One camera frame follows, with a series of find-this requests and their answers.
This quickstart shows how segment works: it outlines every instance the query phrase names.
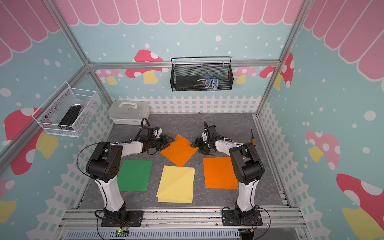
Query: colored paper sheet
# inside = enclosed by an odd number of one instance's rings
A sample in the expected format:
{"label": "colored paper sheet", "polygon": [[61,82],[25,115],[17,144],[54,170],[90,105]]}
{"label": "colored paper sheet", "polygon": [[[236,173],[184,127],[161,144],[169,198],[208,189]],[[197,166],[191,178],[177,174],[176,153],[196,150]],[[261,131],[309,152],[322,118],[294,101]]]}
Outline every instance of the colored paper sheet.
{"label": "colored paper sheet", "polygon": [[197,148],[192,148],[190,145],[190,141],[178,135],[169,147],[161,151],[161,154],[176,164],[176,166],[182,167],[197,151]]}
{"label": "colored paper sheet", "polygon": [[123,192],[147,190],[152,161],[125,160],[118,175],[118,186]]}
{"label": "colored paper sheet", "polygon": [[204,158],[206,188],[237,189],[237,179],[230,157]]}
{"label": "colored paper sheet", "polygon": [[164,166],[158,202],[192,203],[195,169],[192,167]]}

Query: black wire basket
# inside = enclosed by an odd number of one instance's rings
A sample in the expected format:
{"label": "black wire basket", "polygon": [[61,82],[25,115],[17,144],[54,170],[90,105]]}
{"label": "black wire basket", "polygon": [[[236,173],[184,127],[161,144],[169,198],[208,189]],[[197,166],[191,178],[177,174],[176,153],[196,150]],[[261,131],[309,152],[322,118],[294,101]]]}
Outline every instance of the black wire basket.
{"label": "black wire basket", "polygon": [[172,91],[232,90],[232,57],[171,58]]}

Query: table surface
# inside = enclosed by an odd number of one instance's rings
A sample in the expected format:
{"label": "table surface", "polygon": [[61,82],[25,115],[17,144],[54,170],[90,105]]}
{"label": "table surface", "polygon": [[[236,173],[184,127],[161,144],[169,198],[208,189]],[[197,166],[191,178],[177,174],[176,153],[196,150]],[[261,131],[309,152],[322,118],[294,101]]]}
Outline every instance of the table surface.
{"label": "table surface", "polygon": [[[217,133],[235,142],[250,142],[251,128],[256,140],[256,150],[264,164],[265,172],[257,185],[255,204],[257,205],[281,205],[282,200],[272,175],[270,165],[258,136],[255,123],[250,113],[215,113],[215,114],[153,114],[149,116],[151,126],[163,129],[163,134],[175,138],[181,135],[192,142],[204,132],[203,121],[207,124],[216,125]],[[115,124],[108,141],[122,142],[134,138],[139,131],[136,125]],[[222,152],[216,152],[216,157],[225,157]],[[151,208],[151,207],[212,207],[212,206],[234,206],[238,196],[237,189],[209,189],[205,188],[203,158],[205,156],[196,152],[184,167],[195,169],[193,203],[163,203],[157,202],[156,194],[164,165],[175,166],[173,162],[164,157],[160,152],[155,155],[147,153],[133,154],[122,157],[120,168],[124,160],[151,160],[153,161],[151,175],[149,177],[146,192],[121,192],[127,208]],[[80,209],[102,209],[104,202],[96,183],[91,180],[85,195],[80,203]]]}

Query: wire basket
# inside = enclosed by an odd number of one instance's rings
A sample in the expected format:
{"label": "wire basket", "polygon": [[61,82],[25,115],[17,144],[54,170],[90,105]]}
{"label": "wire basket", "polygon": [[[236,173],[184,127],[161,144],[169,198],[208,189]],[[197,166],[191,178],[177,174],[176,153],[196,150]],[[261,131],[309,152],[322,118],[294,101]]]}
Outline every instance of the wire basket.
{"label": "wire basket", "polygon": [[[56,95],[45,108],[46,103]],[[32,117],[48,134],[80,137],[100,104],[98,92],[71,88],[64,82]]]}
{"label": "wire basket", "polygon": [[232,90],[231,60],[230,56],[171,58],[172,91]]}

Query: plastic storage box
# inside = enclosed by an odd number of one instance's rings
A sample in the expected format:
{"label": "plastic storage box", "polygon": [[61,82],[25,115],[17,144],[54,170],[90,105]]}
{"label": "plastic storage box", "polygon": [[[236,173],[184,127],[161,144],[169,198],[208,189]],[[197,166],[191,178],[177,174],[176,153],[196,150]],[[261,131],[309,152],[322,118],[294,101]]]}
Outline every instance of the plastic storage box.
{"label": "plastic storage box", "polygon": [[148,119],[149,107],[146,102],[116,100],[109,108],[108,115],[116,124],[140,125],[142,118]]}

